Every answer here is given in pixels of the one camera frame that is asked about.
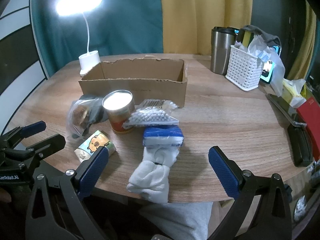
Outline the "cartoon tissue pack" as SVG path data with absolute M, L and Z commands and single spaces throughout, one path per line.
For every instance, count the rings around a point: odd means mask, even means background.
M 109 156 L 116 152 L 114 143 L 107 137 L 106 133 L 97 130 L 75 149 L 74 153 L 79 161 L 83 162 L 88 160 L 100 146 L 107 148 Z

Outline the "clear bag of snacks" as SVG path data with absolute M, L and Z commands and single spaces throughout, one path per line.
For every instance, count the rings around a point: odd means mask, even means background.
M 103 98 L 91 94 L 82 95 L 72 102 L 66 118 L 68 137 L 80 138 L 88 134 L 92 124 L 105 122 L 108 114 L 103 107 Z

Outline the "metal tin can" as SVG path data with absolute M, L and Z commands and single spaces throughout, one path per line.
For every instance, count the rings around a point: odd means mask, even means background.
M 128 90 L 115 90 L 107 94 L 102 101 L 112 129 L 118 133 L 125 133 L 131 128 L 124 128 L 123 124 L 135 110 L 133 95 Z

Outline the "white socks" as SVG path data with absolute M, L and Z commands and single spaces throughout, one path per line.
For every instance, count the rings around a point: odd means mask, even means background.
M 127 191 L 153 203 L 167 203 L 168 176 L 179 152 L 179 147 L 145 147 L 142 162 L 129 178 Z

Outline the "cotton swabs bag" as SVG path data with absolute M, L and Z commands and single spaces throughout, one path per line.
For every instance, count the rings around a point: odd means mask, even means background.
M 178 125 L 179 120 L 171 116 L 177 108 L 171 100 L 146 99 L 123 123 L 123 128 Z

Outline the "blue tissue pack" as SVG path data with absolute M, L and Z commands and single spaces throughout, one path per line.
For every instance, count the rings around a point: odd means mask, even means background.
M 183 142 L 184 135 L 177 125 L 152 126 L 144 129 L 144 147 L 181 147 Z

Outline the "gray pants leg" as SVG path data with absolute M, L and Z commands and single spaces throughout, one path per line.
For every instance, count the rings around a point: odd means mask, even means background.
M 172 239 L 207 239 L 212 202 L 150 204 L 140 214 Z

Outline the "brown cardboard box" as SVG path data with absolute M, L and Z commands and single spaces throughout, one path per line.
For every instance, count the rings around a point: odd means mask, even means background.
M 185 105 L 187 65 L 182 59 L 120 59 L 101 61 L 79 81 L 84 94 L 106 96 L 116 90 L 128 90 L 135 104 L 145 99 L 171 100 Z

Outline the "red booklet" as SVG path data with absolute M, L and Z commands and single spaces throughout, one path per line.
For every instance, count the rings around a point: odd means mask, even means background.
M 315 161 L 319 161 L 320 110 L 317 100 L 311 96 L 297 108 L 297 113 L 306 123 L 306 129 L 311 138 L 313 157 Z

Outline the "white perforated plastic basket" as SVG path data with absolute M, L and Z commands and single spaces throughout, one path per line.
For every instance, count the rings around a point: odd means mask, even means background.
M 243 91 L 258 88 L 264 63 L 258 57 L 231 46 L 226 79 Z

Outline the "clear plastic bag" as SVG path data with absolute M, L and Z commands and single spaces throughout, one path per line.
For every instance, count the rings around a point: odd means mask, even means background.
M 253 40 L 248 45 L 247 52 L 268 65 L 268 83 L 277 97 L 282 96 L 285 67 L 280 58 L 281 44 L 279 39 L 267 41 L 262 35 L 254 34 Z

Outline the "gray cloth on basket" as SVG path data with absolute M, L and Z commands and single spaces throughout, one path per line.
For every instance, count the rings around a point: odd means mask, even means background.
M 281 41 L 280 38 L 276 35 L 269 34 L 259 27 L 256 27 L 254 25 L 245 25 L 243 27 L 244 30 L 252 32 L 254 35 L 261 35 L 264 42 L 269 46 L 269 47 L 278 47 L 278 54 L 281 54 Z

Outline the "yellow green sponge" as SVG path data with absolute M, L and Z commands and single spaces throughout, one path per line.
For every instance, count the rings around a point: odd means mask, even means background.
M 242 39 L 242 45 L 245 47 L 248 47 L 249 44 L 252 42 L 253 38 L 254 38 L 254 33 L 246 30 L 244 32 L 244 37 Z

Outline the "yellow curtain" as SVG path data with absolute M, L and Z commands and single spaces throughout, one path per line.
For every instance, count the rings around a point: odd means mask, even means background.
M 161 0 L 163 51 L 211 54 L 214 27 L 242 28 L 250 24 L 253 0 Z

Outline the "stainless steel tumbler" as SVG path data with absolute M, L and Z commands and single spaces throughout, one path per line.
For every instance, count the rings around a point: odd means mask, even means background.
M 210 70 L 215 74 L 226 75 L 231 45 L 235 44 L 238 29 L 214 27 L 211 32 Z

